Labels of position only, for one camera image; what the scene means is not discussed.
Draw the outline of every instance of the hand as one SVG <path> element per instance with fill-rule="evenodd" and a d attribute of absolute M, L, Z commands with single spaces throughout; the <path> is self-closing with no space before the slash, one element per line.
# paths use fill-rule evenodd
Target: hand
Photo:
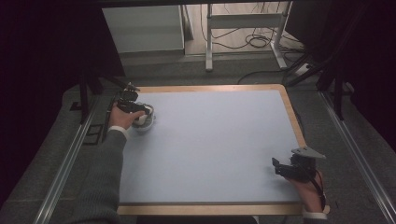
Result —
<path fill-rule="evenodd" d="M 137 111 L 134 113 L 125 113 L 117 107 L 117 103 L 113 105 L 111 109 L 110 119 L 108 122 L 108 126 L 120 126 L 125 130 L 131 127 L 132 122 L 140 116 L 145 115 L 144 111 Z"/>
<path fill-rule="evenodd" d="M 321 172 L 318 172 L 317 175 L 315 176 L 315 180 L 317 181 L 318 185 L 323 189 L 321 177 L 322 177 Z M 311 212 L 311 213 L 323 212 L 317 189 L 314 187 L 311 181 L 307 183 L 302 183 L 290 178 L 285 178 L 285 179 L 289 180 L 289 182 L 297 189 L 300 198 L 304 203 L 305 210 L 307 212 Z"/>

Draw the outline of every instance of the electrical cord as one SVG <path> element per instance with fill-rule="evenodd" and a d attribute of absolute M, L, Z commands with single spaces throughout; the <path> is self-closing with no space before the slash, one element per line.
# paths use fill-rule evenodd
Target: electrical cord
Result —
<path fill-rule="evenodd" d="M 323 182 L 322 182 L 322 177 L 319 173 L 318 170 L 315 170 L 315 175 L 319 176 L 320 179 L 320 184 L 321 186 L 318 184 L 318 182 L 315 180 L 314 177 L 312 177 L 303 166 L 301 166 L 299 163 L 297 163 L 297 166 L 304 171 L 305 175 L 308 177 L 308 179 L 311 181 L 311 183 L 314 185 L 315 189 L 317 190 L 318 196 L 320 198 L 320 206 L 321 209 L 324 210 L 325 206 L 326 206 L 326 195 L 324 194 L 324 190 L 323 190 Z"/>
<path fill-rule="evenodd" d="M 113 98 L 111 98 L 110 104 L 108 104 L 107 112 L 106 112 L 106 118 L 105 118 L 105 125 L 104 125 L 104 129 L 103 129 L 102 142 L 104 142 L 105 139 L 106 139 L 107 130 L 108 130 L 108 122 L 109 122 L 109 120 L 110 120 L 110 115 L 111 115 L 111 109 L 113 108 L 114 101 L 115 101 L 117 95 L 120 95 L 120 93 L 121 93 L 121 91 L 117 91 L 117 92 L 114 94 Z"/>
<path fill-rule="evenodd" d="M 294 64 L 292 64 L 292 65 L 291 65 L 289 68 L 287 68 L 287 69 L 283 69 L 283 70 L 282 70 L 282 69 L 281 69 L 281 70 L 274 70 L 274 71 L 257 71 L 257 72 L 248 73 L 248 74 L 246 74 L 246 75 L 240 77 L 240 78 L 238 79 L 238 81 L 236 82 L 236 84 L 237 84 L 237 85 L 240 85 L 241 81 L 242 81 L 244 78 L 250 77 L 250 76 L 252 76 L 252 75 L 259 74 L 259 73 L 280 73 L 280 72 L 289 72 L 289 71 L 291 71 L 292 69 L 294 69 L 295 67 L 297 67 L 297 66 L 298 66 L 303 60 L 305 60 L 308 56 L 309 56 L 309 54 L 305 53 L 303 56 L 301 56 Z"/>

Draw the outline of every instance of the metal bar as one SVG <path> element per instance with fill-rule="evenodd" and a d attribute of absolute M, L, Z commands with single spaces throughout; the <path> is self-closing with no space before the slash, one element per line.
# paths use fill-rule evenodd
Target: metal bar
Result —
<path fill-rule="evenodd" d="M 280 69 L 287 68 L 285 60 L 283 59 L 283 56 L 279 50 L 279 42 L 280 42 L 280 38 L 282 37 L 283 30 L 285 29 L 286 21 L 289 16 L 289 10 L 290 10 L 290 2 L 286 4 L 286 7 L 282 12 L 282 17 L 280 18 L 279 25 L 277 26 L 278 28 L 276 31 L 275 39 L 274 41 L 271 41 L 271 48 L 275 54 L 275 58 Z"/>
<path fill-rule="evenodd" d="M 347 125 L 341 121 L 332 110 L 332 99 L 327 93 L 323 93 L 322 91 L 319 92 L 319 96 L 324 101 L 332 121 L 346 143 L 346 146 L 352 158 L 356 162 L 363 179 L 365 180 L 370 191 L 373 193 L 373 196 L 375 197 L 375 200 L 388 223 L 396 223 L 396 210 L 392 199 L 389 197 L 387 191 L 379 182 L 369 163 L 364 158 L 363 154 L 361 153 L 361 149 L 355 142 L 355 139 L 352 137 Z"/>
<path fill-rule="evenodd" d="M 57 175 L 55 176 L 51 186 L 49 187 L 49 192 L 47 193 L 46 198 L 44 199 L 43 203 L 40 206 L 40 209 L 38 210 L 35 221 L 33 222 L 34 224 L 49 223 L 56 203 L 58 202 L 62 190 L 64 189 L 64 184 L 66 183 L 67 177 L 69 177 L 74 161 L 76 160 L 82 141 L 88 131 L 88 128 L 90 127 L 92 117 L 99 100 L 99 96 L 92 97 L 90 114 L 88 114 L 85 122 L 79 126 L 78 132 L 76 133 L 76 136 L 73 139 L 70 148 L 67 150 L 64 161 L 62 162 L 62 165 Z"/>
<path fill-rule="evenodd" d="M 207 4 L 207 40 L 206 40 L 206 71 L 213 70 L 213 55 L 212 55 L 212 6 Z"/>
<path fill-rule="evenodd" d="M 213 15 L 212 29 L 278 27 L 282 14 Z"/>

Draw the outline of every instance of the black cable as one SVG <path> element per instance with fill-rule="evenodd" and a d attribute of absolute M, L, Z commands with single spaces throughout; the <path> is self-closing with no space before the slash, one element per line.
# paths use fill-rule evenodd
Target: black cable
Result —
<path fill-rule="evenodd" d="M 276 13 L 279 10 L 280 2 L 277 2 L 277 8 L 276 8 Z"/>
<path fill-rule="evenodd" d="M 236 82 L 236 84 L 239 85 L 240 82 L 242 81 L 242 79 L 244 79 L 244 78 L 246 78 L 246 77 L 249 77 L 249 76 L 251 76 L 251 75 L 254 75 L 254 74 L 259 74 L 259 73 L 280 73 L 280 72 L 289 72 L 290 70 L 294 69 L 298 64 L 300 64 L 300 62 L 302 62 L 303 60 L 305 60 L 307 57 L 308 57 L 308 54 L 305 53 L 303 56 L 301 56 L 294 64 L 292 64 L 292 65 L 291 65 L 289 68 L 287 68 L 287 69 L 283 69 L 283 70 L 281 69 L 281 70 L 275 70 L 275 71 L 257 71 L 257 72 L 248 73 L 248 74 L 246 74 L 246 75 L 240 77 L 240 78 L 238 79 L 238 81 Z"/>
<path fill-rule="evenodd" d="M 108 104 L 107 112 L 106 112 L 106 118 L 105 118 L 105 125 L 104 125 L 104 129 L 103 129 L 102 142 L 104 142 L 105 139 L 106 139 L 107 130 L 108 130 L 108 121 L 110 119 L 111 109 L 113 108 L 114 101 L 115 101 L 115 99 L 116 99 L 118 94 L 120 94 L 120 91 L 117 91 L 116 94 L 114 94 L 113 98 L 111 98 L 111 100 L 110 100 L 110 104 Z"/>
<path fill-rule="evenodd" d="M 230 14 L 230 12 L 228 11 L 227 7 L 225 6 L 225 3 L 224 3 L 224 9 L 228 12 L 228 14 Z"/>
<path fill-rule="evenodd" d="M 292 40 L 292 41 L 295 41 L 295 42 L 302 43 L 302 42 L 301 42 L 300 40 L 298 40 L 298 39 L 293 39 L 293 38 L 287 37 L 287 36 L 285 36 L 285 35 L 282 35 L 282 37 L 283 37 L 283 38 L 286 38 L 286 39 L 289 39 L 289 40 Z"/>
<path fill-rule="evenodd" d="M 299 163 L 297 163 L 297 166 L 303 170 L 305 172 L 305 175 L 309 178 L 309 180 L 311 181 L 311 183 L 314 185 L 315 189 L 317 190 L 318 196 L 320 198 L 320 206 L 321 209 L 324 210 L 325 206 L 326 206 L 326 195 L 324 195 L 324 190 L 323 190 L 323 183 L 321 183 L 321 186 L 318 184 L 318 182 L 315 180 L 314 177 L 312 177 L 303 166 L 301 166 Z M 320 178 L 320 182 L 321 182 L 321 175 L 318 172 L 318 170 L 315 170 L 316 173 L 319 175 Z"/>
<path fill-rule="evenodd" d="M 297 110 L 294 108 L 293 105 L 291 106 L 291 108 L 293 108 L 294 114 L 296 115 L 297 122 L 298 122 L 299 125 L 300 125 L 300 128 L 301 128 L 301 131 L 302 131 L 302 133 L 303 133 L 303 136 L 305 136 L 305 127 L 304 127 L 304 125 L 303 125 L 303 121 L 302 121 L 302 119 L 301 119 L 301 116 L 300 116 L 300 114 L 297 112 Z"/>

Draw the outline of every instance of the wooden frame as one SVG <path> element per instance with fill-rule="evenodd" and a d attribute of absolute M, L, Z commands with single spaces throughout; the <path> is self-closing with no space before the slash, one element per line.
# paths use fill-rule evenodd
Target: wooden frame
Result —
<path fill-rule="evenodd" d="M 167 86 L 141 87 L 141 92 L 183 92 L 183 91 L 279 91 L 289 115 L 291 126 L 298 145 L 306 143 L 300 130 L 297 118 L 292 109 L 285 88 L 279 84 L 270 85 L 220 85 L 220 86 Z M 133 216 L 254 216 L 254 215 L 300 215 L 300 203 L 255 203 L 255 204 L 121 204 L 120 215 Z"/>

